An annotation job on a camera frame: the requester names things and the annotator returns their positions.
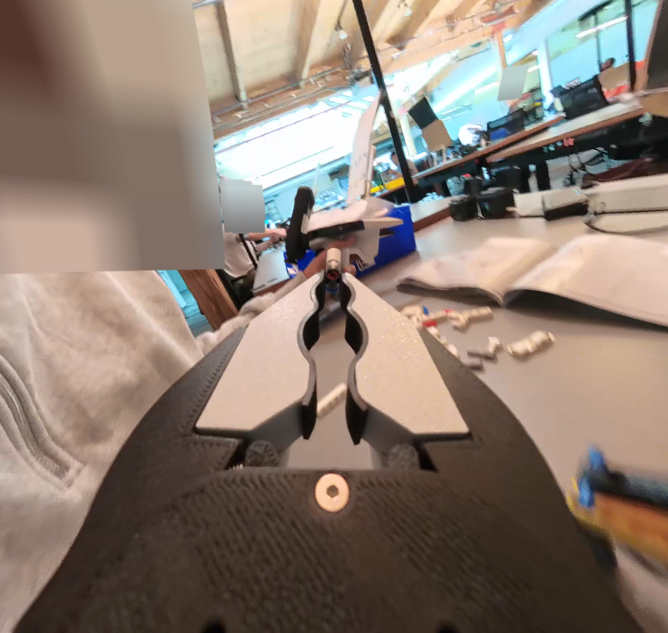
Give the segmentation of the brown cardboard box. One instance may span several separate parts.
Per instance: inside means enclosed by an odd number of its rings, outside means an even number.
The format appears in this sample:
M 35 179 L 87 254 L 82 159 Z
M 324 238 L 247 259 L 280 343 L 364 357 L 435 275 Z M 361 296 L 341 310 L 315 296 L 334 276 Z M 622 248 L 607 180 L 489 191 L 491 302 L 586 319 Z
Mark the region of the brown cardboard box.
M 635 92 L 647 113 L 667 118 L 667 0 L 658 0 L 644 67 Z

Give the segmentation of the black equipment case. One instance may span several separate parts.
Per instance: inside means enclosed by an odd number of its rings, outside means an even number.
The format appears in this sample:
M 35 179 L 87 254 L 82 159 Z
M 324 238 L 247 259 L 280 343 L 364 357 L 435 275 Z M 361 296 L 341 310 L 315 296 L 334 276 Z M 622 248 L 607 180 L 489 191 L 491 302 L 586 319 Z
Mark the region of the black equipment case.
M 599 75 L 570 87 L 555 87 L 550 93 L 560 102 L 566 120 L 573 120 L 610 105 Z

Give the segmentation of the black desk monitor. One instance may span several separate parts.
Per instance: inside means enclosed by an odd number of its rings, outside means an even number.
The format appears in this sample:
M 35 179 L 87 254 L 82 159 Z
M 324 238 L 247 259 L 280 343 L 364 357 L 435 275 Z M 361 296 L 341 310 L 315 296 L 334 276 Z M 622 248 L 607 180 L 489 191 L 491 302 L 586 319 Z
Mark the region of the black desk monitor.
M 540 122 L 543 117 L 542 105 L 532 106 L 529 109 L 518 108 L 501 118 L 489 121 L 486 128 L 486 138 L 489 143 L 494 143 Z

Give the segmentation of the long background desk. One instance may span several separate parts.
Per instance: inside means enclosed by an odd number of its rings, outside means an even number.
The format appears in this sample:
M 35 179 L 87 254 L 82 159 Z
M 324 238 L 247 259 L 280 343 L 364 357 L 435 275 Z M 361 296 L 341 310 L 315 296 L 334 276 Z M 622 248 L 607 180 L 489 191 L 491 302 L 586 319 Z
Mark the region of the long background desk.
M 461 177 L 471 173 L 475 174 L 491 155 L 506 150 L 511 145 L 523 142 L 526 139 L 531 139 L 539 133 L 560 124 L 563 120 L 565 120 L 565 116 L 562 113 L 548 116 L 539 123 L 533 123 L 515 134 L 492 142 L 486 147 L 480 148 L 463 157 L 451 158 L 435 165 L 433 168 L 418 172 L 413 176 L 413 181 L 417 184 L 420 198 L 423 198 L 426 194 L 435 192 L 435 189 L 432 188 L 433 186 L 445 185 L 447 178 Z
M 504 147 L 498 152 L 487 156 L 489 167 L 497 164 L 504 166 L 514 158 L 545 146 L 556 145 L 565 139 L 576 139 L 585 134 L 610 128 L 633 118 L 638 119 L 647 111 L 638 102 L 617 102 L 597 111 L 589 112 L 572 120 L 558 123 L 540 133 L 528 137 L 521 142 Z

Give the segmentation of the grey power bank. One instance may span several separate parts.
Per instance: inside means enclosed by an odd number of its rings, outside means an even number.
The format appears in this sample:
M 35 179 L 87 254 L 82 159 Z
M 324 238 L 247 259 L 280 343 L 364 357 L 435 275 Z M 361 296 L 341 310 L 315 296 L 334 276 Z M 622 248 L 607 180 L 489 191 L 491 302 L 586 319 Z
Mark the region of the grey power bank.
M 541 196 L 542 217 L 547 222 L 572 216 L 584 216 L 589 212 L 589 196 L 578 188 L 550 190 Z

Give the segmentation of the upright white paper sheet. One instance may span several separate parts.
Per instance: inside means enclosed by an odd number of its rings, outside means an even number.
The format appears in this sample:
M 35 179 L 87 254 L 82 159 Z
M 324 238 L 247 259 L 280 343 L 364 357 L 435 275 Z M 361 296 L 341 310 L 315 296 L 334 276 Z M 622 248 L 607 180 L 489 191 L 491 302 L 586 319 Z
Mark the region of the upright white paper sheet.
M 378 94 L 360 117 L 349 164 L 347 205 L 365 198 L 372 186 L 375 148 L 372 145 L 373 125 L 381 104 Z

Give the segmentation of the lego instruction booklet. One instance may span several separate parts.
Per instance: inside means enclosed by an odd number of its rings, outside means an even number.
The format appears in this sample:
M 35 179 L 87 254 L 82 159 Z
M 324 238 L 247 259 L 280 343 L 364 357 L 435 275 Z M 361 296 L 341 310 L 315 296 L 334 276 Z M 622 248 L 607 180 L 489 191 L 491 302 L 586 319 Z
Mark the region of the lego instruction booklet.
M 667 326 L 667 245 L 621 235 L 583 235 L 561 247 L 492 237 L 477 248 L 420 262 L 397 285 L 471 291 L 499 306 L 539 293 Z

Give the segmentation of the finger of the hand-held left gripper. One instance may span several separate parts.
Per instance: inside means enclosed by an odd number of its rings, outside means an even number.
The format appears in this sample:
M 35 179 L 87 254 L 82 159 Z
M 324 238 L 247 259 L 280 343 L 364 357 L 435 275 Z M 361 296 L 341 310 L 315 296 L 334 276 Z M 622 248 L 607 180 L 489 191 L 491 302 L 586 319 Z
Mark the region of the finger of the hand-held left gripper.
M 313 229 L 307 232 L 308 238 L 348 238 L 359 233 L 369 232 L 379 238 L 390 237 L 395 229 L 402 226 L 401 218 L 382 216 L 379 218 L 368 218 L 348 223 L 336 224 L 324 228 Z
M 379 234 L 351 234 L 341 249 L 342 267 L 344 269 L 370 270 L 375 266 L 379 247 Z

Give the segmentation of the yellow black lego model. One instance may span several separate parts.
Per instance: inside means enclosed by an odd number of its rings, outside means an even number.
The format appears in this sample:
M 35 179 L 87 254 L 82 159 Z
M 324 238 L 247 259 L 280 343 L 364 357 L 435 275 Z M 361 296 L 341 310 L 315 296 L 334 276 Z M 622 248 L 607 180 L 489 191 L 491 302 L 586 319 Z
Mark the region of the yellow black lego model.
M 619 467 L 590 446 L 564 497 L 602 565 L 617 567 L 621 551 L 667 582 L 667 474 Z

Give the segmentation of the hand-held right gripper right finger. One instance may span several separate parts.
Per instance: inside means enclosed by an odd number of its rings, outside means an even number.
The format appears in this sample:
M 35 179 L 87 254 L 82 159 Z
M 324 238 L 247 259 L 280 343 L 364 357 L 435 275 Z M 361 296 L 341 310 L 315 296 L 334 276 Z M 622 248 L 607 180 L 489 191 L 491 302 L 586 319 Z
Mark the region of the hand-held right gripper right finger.
M 354 353 L 345 418 L 355 445 L 462 440 L 470 429 L 419 330 L 356 278 L 340 285 L 345 341 Z

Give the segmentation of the black pole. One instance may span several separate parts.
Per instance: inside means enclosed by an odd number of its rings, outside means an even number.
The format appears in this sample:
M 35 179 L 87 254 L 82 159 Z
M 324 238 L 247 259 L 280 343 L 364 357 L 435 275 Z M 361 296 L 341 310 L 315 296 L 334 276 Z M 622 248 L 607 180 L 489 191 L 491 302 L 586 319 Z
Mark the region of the black pole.
M 404 148 L 397 127 L 396 117 L 391 106 L 391 102 L 388 95 L 388 90 L 385 84 L 384 75 L 382 72 L 381 64 L 379 57 L 377 55 L 377 49 L 373 40 L 372 30 L 369 25 L 369 20 L 364 8 L 363 0 L 351 0 L 353 3 L 353 8 L 355 10 L 355 15 L 357 18 L 358 26 L 361 31 L 361 37 L 363 40 L 364 48 L 367 52 L 367 57 L 369 59 L 370 67 L 372 69 L 373 78 L 375 84 L 381 95 L 381 104 L 383 110 L 385 111 L 386 119 L 388 122 L 389 132 L 392 138 L 394 150 L 396 152 L 397 161 L 399 168 L 401 170 L 402 178 L 404 180 L 404 192 L 406 199 L 409 203 L 417 203 L 420 200 L 418 194 L 418 189 L 413 183 L 413 178 L 411 175 L 410 168 L 405 157 Z

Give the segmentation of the pile of small lego pieces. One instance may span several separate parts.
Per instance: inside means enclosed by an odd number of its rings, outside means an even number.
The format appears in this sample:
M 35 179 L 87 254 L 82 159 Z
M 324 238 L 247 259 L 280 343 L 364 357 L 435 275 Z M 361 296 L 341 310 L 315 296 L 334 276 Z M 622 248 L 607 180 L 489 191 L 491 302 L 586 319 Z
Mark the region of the pile of small lego pieces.
M 430 312 L 426 306 L 409 305 L 400 309 L 400 314 L 408 319 L 419 331 L 429 334 L 448 353 L 455 357 L 466 369 L 483 371 L 485 362 L 496 362 L 498 353 L 502 349 L 502 341 L 495 336 L 489 336 L 485 346 L 467 349 L 463 355 L 455 344 L 451 343 L 442 332 L 442 327 L 449 327 L 457 332 L 464 332 L 477 322 L 492 318 L 489 307 L 456 311 L 441 309 Z

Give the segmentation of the brown wooden board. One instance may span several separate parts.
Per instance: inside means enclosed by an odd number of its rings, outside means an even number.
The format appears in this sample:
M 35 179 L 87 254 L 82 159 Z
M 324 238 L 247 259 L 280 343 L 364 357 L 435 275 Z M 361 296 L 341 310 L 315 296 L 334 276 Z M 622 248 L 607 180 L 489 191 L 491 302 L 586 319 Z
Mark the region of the brown wooden board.
M 238 315 L 238 308 L 218 270 L 179 270 L 188 290 L 213 330 Z

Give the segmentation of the white lego beam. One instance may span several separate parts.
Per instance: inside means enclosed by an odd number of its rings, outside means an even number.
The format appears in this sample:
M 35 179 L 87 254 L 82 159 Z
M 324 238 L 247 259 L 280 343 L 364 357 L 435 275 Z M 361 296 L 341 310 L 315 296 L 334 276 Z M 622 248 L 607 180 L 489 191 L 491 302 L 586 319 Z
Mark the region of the white lego beam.
M 317 418 L 326 417 L 332 410 L 342 404 L 347 397 L 347 386 L 344 383 L 333 388 L 317 402 Z

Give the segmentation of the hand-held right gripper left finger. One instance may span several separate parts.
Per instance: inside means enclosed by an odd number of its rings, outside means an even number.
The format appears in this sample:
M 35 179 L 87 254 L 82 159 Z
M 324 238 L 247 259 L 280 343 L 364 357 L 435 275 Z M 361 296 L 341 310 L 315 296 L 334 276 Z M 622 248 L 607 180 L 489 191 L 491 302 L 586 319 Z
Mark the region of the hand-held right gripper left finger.
M 197 432 L 244 440 L 308 439 L 317 418 L 320 276 L 302 282 L 242 330 L 196 421 Z

